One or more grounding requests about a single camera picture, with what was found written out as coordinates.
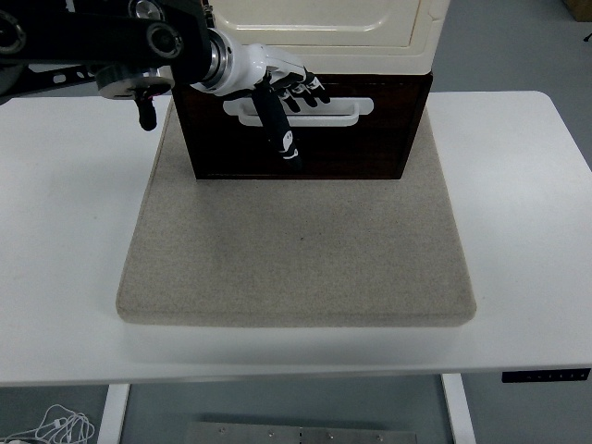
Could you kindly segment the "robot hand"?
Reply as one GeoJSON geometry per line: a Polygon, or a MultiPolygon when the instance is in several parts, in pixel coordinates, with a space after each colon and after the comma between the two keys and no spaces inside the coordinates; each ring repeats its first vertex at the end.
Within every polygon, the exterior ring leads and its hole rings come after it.
{"type": "Polygon", "coordinates": [[[298,113],[298,98],[310,107],[328,104],[330,97],[320,80],[299,57],[279,48],[241,44],[213,29],[209,39],[210,68],[192,87],[225,100],[249,97],[271,145],[292,170],[301,170],[302,159],[283,105],[298,113]]]}

